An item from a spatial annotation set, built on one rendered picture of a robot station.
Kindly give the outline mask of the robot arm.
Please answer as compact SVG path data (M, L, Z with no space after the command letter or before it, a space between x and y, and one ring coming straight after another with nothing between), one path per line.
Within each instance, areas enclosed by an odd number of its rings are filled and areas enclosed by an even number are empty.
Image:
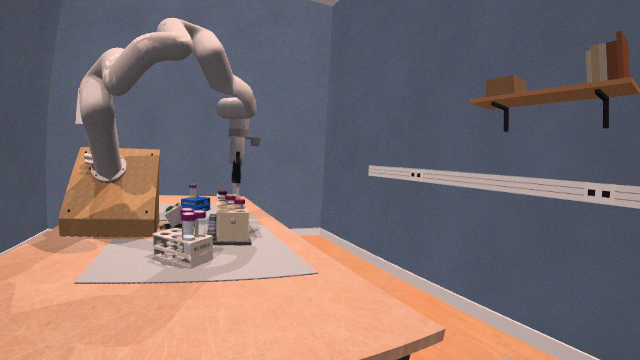
M207 29L168 18L158 25L157 32L139 36L125 49L106 51L81 81L80 114L92 154L84 154L84 163L91 165L96 180L113 182L126 171L126 162L120 156L112 95L127 93L155 63L183 60L192 50L209 86L234 96L217 104L218 115L230 119L229 136L244 136L251 139L251 146L260 145L260 138L248 137L249 118L256 113L253 92L233 75L220 41Z

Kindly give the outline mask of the beige tube rack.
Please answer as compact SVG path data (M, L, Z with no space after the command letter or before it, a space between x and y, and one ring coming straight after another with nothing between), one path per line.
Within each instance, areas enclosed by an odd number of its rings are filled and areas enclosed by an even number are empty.
M157 232L153 241L154 257L188 268L194 268L213 259L213 236L195 237L194 241L183 241L176 236L182 237L182 229L173 228ZM189 245L190 254L183 253L182 243ZM186 258L190 259L190 262Z

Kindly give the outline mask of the grey bench mat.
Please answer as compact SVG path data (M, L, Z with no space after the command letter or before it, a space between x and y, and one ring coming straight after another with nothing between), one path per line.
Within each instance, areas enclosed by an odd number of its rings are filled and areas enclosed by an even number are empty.
M251 245L213 245L194 268L154 257L153 239L112 239L74 284L220 282L318 274L249 213Z

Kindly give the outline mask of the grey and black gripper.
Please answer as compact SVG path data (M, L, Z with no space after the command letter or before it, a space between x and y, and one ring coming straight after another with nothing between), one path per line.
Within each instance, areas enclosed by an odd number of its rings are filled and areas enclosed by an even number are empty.
M229 138L231 138L229 163L232 164L232 162L234 162L232 183L241 183L240 172L241 172L241 164L243 163L243 157L244 157L244 145L245 145L244 141L245 139L248 139L248 138L245 138L244 136L229 136Z

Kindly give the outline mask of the blue tube rack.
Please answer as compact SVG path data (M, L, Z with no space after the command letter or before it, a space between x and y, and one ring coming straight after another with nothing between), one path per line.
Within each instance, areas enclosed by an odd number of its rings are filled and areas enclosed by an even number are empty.
M194 200L191 200L191 199L194 199ZM196 204L196 203L199 203L199 204ZM182 198L181 205L183 208L191 208L191 209L194 209L194 211L195 210L208 211L210 210L210 197L196 196L196 198L190 198L190 197L187 197L186 199Z

